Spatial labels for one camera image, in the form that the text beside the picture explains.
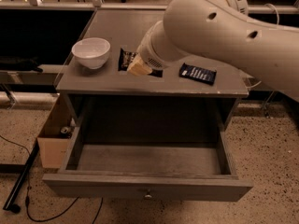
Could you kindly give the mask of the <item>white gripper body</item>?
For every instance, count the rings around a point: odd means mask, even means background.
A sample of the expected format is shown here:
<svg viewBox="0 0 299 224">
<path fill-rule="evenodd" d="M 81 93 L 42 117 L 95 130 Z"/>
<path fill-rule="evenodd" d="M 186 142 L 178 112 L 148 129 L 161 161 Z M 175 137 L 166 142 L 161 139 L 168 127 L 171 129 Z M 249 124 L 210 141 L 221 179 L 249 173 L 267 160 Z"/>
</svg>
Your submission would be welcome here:
<svg viewBox="0 0 299 224">
<path fill-rule="evenodd" d="M 145 64 L 156 70 L 163 70 L 178 60 L 178 50 L 166 36 L 162 21 L 149 28 L 137 52 Z"/>
</svg>

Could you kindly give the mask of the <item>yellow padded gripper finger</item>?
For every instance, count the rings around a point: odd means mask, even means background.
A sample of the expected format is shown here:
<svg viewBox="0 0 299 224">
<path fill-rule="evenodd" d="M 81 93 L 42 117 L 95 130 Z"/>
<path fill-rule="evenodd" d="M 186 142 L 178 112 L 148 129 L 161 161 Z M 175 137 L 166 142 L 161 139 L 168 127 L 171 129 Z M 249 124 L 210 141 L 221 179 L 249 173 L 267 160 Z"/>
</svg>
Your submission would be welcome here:
<svg viewBox="0 0 299 224">
<path fill-rule="evenodd" d="M 146 65 L 139 54 L 129 64 L 127 71 L 135 76 L 144 76 L 152 73 L 152 69 Z"/>
</svg>

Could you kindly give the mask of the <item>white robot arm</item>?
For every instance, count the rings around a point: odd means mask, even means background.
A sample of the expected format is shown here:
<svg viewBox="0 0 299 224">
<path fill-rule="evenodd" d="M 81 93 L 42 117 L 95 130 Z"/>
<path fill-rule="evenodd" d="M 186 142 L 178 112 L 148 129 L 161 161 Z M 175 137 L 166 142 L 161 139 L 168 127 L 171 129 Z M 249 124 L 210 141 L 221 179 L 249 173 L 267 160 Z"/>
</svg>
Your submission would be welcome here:
<svg viewBox="0 0 299 224">
<path fill-rule="evenodd" d="M 299 101 L 299 29 L 248 16 L 246 0 L 173 0 L 128 71 L 163 70 L 189 55 L 228 63 Z"/>
</svg>

